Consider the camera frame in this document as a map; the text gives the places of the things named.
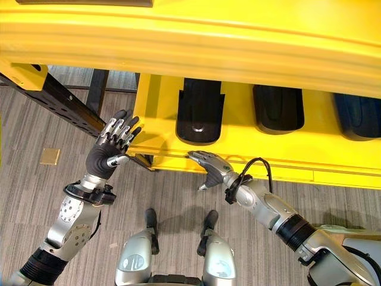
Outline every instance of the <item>yellow structure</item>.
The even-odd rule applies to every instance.
[[[184,158],[189,150],[217,153],[237,172],[254,157],[269,161],[273,178],[281,181],[381,188],[381,139],[352,141],[345,138],[336,118],[332,94],[303,90],[305,124],[298,131],[269,135],[256,128],[252,85],[223,82],[225,94],[220,139],[207,146],[184,143],[176,136],[177,105],[183,78],[140,76],[134,115],[143,131],[129,148],[130,154],[154,155],[153,169],[203,172]],[[258,163],[251,175],[265,178]]]
[[[0,0],[0,72],[58,64],[381,98],[380,15],[372,0]]]
[[[0,73],[36,91],[47,64],[146,73],[135,108],[144,132],[131,152],[155,155],[153,168],[200,172],[183,156],[203,149],[236,170],[264,157],[275,179],[381,188],[381,141],[344,138],[330,94],[381,98],[380,15],[372,0],[155,0],[152,8],[0,0]],[[174,134],[183,77],[223,81],[213,145]],[[303,88],[305,126],[279,136],[256,130],[252,84]],[[264,168],[251,173],[263,178]]]

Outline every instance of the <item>black cable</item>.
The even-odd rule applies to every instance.
[[[101,225],[101,216],[102,216],[102,210],[99,211],[98,221],[96,222],[95,230],[94,230],[94,232],[91,234],[89,240],[91,240],[91,239],[93,238],[93,236],[96,234],[96,232],[98,231],[99,226]]]
[[[251,159],[246,164],[246,166],[243,168],[242,173],[239,174],[239,177],[241,177],[241,180],[239,181],[239,184],[236,187],[236,189],[238,189],[241,186],[241,184],[243,182],[243,177],[245,176],[245,173],[251,167],[251,165],[253,165],[256,161],[261,161],[263,163],[263,165],[266,167],[267,176],[268,176],[268,188],[270,190],[270,193],[273,193],[273,177],[271,176],[271,167],[270,167],[270,164],[268,163],[268,161],[266,161],[265,159],[262,159],[261,157]]]
[[[376,261],[374,261],[374,259],[371,258],[368,253],[363,253],[362,251],[359,251],[358,249],[350,247],[350,246],[343,245],[343,247],[346,250],[348,250],[350,253],[357,255],[358,257],[361,257],[366,262],[368,262],[370,264],[370,266],[373,268],[373,270],[375,271],[377,278],[379,280],[379,284],[381,285],[381,268],[378,265],[378,263]]]

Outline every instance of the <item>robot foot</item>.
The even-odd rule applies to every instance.
[[[217,221],[218,221],[218,212],[216,210],[211,210],[204,219],[204,228],[202,229],[201,240],[197,248],[198,255],[205,256],[205,254],[207,253],[208,236],[205,235],[205,233],[208,229],[214,229]]]
[[[154,233],[152,233],[152,244],[151,244],[151,250],[152,255],[157,255],[160,251],[159,249],[159,242],[157,240],[158,231],[157,231],[157,216],[154,209],[147,209],[144,213],[144,218],[146,222],[146,227],[151,228],[154,230]]]

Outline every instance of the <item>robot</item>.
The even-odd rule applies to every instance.
[[[140,127],[132,131],[139,118],[128,121],[131,113],[121,110],[106,124],[86,159],[87,174],[64,188],[66,196],[56,222],[26,264],[10,278],[9,285],[53,285],[66,264],[97,232],[103,205],[112,204],[115,200],[112,186],[107,184],[107,180],[119,164],[129,161],[125,153],[141,131]],[[187,157],[207,171],[206,181],[200,189],[224,184],[228,203],[238,203],[247,209],[256,221],[295,252],[300,263],[312,265],[307,276],[310,285],[380,285],[379,244],[373,247],[376,255],[372,253],[370,257],[358,249],[341,246],[323,230],[310,225],[288,203],[273,194],[271,169],[265,160],[251,160],[238,174],[227,161],[213,153],[190,151]],[[262,161],[267,168],[269,191],[260,181],[245,174],[256,161]],[[202,279],[182,275],[152,276],[151,258],[159,253],[157,216],[153,209],[146,210],[146,229],[125,243],[117,264],[115,284],[237,286],[234,252],[214,231],[217,219],[218,213],[212,210],[203,223],[197,249],[197,253],[205,257]]]

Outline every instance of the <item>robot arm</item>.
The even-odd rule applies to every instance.
[[[254,218],[276,234],[295,253],[303,265],[314,262],[308,281],[312,286],[376,285],[365,266],[322,230],[316,230],[288,203],[268,192],[260,181],[241,178],[221,157],[203,151],[191,151],[188,157],[207,171],[200,189],[225,184],[233,190],[234,200]]]
[[[66,264],[95,234],[102,206],[112,204],[116,198],[107,180],[119,164],[129,161],[125,152],[141,130],[138,127],[131,132],[139,118],[128,123],[130,115],[121,110],[106,124],[86,159],[87,174],[64,188],[66,196],[57,220],[27,263],[13,274],[10,285],[53,285]]]

